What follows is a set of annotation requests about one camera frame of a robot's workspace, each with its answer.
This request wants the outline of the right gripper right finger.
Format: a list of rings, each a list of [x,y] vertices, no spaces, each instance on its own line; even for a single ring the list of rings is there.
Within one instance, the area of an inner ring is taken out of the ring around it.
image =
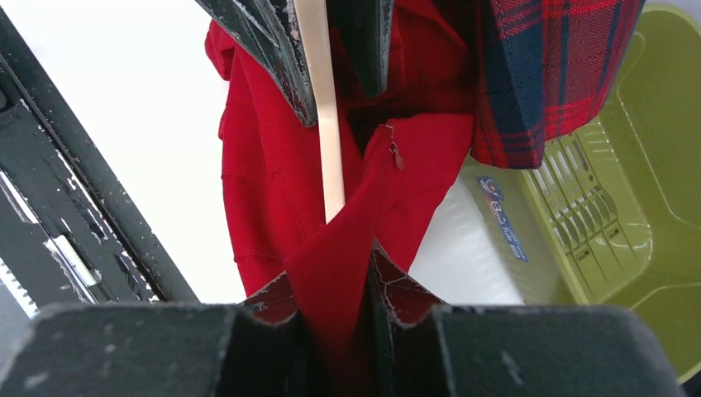
[[[681,396],[660,343],[615,306],[456,306],[374,246],[382,396]]]

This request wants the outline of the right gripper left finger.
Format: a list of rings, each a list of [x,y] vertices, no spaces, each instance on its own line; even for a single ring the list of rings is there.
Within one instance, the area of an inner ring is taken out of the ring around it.
[[[286,274],[242,304],[51,306],[1,377],[4,396],[306,392],[306,338]]]

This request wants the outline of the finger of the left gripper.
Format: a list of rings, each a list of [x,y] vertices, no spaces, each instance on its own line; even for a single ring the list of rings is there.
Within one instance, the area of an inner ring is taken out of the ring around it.
[[[331,0],[328,11],[365,95],[384,93],[389,78],[393,0]]]
[[[197,0],[262,66],[305,127],[317,124],[308,66],[291,1]]]

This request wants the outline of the wooden hanger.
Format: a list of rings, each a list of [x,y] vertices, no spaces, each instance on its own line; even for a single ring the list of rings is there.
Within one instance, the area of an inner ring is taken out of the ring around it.
[[[327,6],[324,0],[294,0],[293,5],[317,108],[325,219],[330,222],[346,196]]]

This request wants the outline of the red pleated skirt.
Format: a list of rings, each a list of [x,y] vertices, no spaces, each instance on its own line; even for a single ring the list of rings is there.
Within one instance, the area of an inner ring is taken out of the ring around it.
[[[301,125],[276,84],[216,22],[205,51],[229,83],[222,184],[235,261],[247,294],[281,273],[322,358],[314,396],[370,396],[361,313],[374,242],[407,270],[455,183],[474,133],[471,1],[398,1],[389,86],[367,98],[331,33],[346,191],[327,222],[316,128]]]

